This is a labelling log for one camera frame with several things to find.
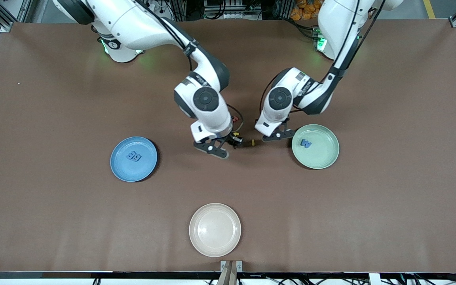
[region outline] blue plate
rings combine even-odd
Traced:
[[[137,182],[149,176],[158,162],[154,144],[145,137],[128,137],[121,141],[110,157],[114,175],[125,182]]]

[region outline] white plate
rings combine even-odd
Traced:
[[[191,243],[199,253],[208,257],[229,254],[239,243],[241,233],[239,217],[224,204],[202,206],[191,218]]]

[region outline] pile of orange objects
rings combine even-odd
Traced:
[[[317,18],[322,5],[323,0],[295,0],[290,18],[295,21]]]

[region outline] yellow floor line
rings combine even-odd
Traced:
[[[434,10],[432,9],[430,0],[423,0],[423,4],[425,5],[425,10],[427,10],[427,15],[429,16],[429,19],[435,19],[436,15],[434,14]]]

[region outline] plate rim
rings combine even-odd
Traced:
[[[328,164],[327,166],[324,166],[324,167],[311,167],[311,166],[308,166],[308,165],[306,165],[302,160],[300,160],[300,159],[297,157],[296,153],[295,153],[295,148],[293,148],[293,146],[294,146],[294,144],[295,144],[295,142],[296,142],[295,138],[297,138],[296,133],[298,133],[302,128],[307,128],[307,127],[309,127],[309,126],[320,126],[321,128],[324,128],[324,129],[328,130],[328,132],[333,136],[334,144],[337,146],[337,153],[336,153],[336,155],[335,155],[335,159],[333,159],[333,161],[332,161],[330,164]],[[295,135],[293,136],[293,139],[291,139],[291,151],[293,152],[293,156],[294,156],[294,157],[298,160],[298,162],[300,162],[303,166],[306,166],[306,167],[311,168],[311,169],[325,169],[325,168],[331,166],[332,164],[334,164],[335,161],[337,161],[337,158],[339,157],[339,153],[340,153],[340,144],[339,144],[339,139],[337,138],[337,136],[336,136],[336,135],[333,133],[333,131],[330,130],[329,128],[327,128],[327,127],[325,127],[325,126],[323,126],[323,125],[320,125],[320,124],[308,124],[308,125],[304,125],[304,126],[300,127],[300,128],[295,132]]]
[[[193,242],[193,238],[192,238],[192,233],[194,234],[195,231],[192,229],[192,226],[193,226],[193,219],[199,214],[199,212],[201,210],[203,210],[204,208],[207,208],[207,207],[212,207],[214,205],[220,205],[221,207],[224,207],[225,209],[227,209],[228,211],[231,211],[235,217],[236,217],[236,220],[235,220],[235,225],[237,226],[237,228],[239,229],[238,234],[236,236],[236,240],[237,242],[235,242],[235,244],[233,245],[232,248],[230,248],[230,250],[228,252],[226,252],[225,254],[216,254],[216,255],[210,255],[210,254],[206,254],[204,251],[201,251],[200,249],[198,249],[198,247],[195,245],[195,242]],[[201,206],[200,208],[198,208],[195,213],[191,216],[191,220],[190,220],[190,225],[189,225],[189,236],[190,236],[190,242],[191,244],[193,245],[193,247],[202,255],[204,256],[207,256],[207,257],[212,257],[212,258],[218,258],[218,257],[222,257],[222,256],[225,256],[225,255],[228,255],[229,253],[231,253],[236,247],[237,245],[239,245],[239,242],[240,242],[240,237],[242,236],[242,223],[240,222],[240,218],[239,218],[239,215],[237,215],[237,212],[235,212],[235,210],[233,210],[230,206],[226,205],[226,204],[223,204],[223,203],[209,203],[209,204],[205,204],[203,206]]]
[[[126,141],[131,141],[132,139],[140,139],[142,141],[148,141],[154,147],[154,151],[156,153],[156,162],[154,162],[154,166],[152,167],[152,171],[148,175],[146,175],[145,177],[143,177],[141,179],[138,179],[138,180],[125,180],[125,179],[122,179],[119,175],[116,174],[116,172],[114,171],[114,164],[112,163],[112,161],[114,160],[114,154],[115,154],[116,150],[119,148],[119,146],[121,144],[125,143]],[[152,172],[154,172],[154,170],[156,169],[156,165],[158,164],[158,159],[159,159],[159,157],[158,157],[158,149],[156,148],[156,145],[150,139],[147,139],[146,137],[140,137],[140,136],[127,137],[127,138],[123,139],[122,141],[120,141],[119,144],[117,144],[116,147],[112,150],[112,154],[110,155],[110,170],[112,170],[112,174],[114,174],[114,176],[117,177],[117,179],[119,179],[121,181],[124,181],[124,182],[138,182],[138,181],[146,179],[149,175],[152,174]]]

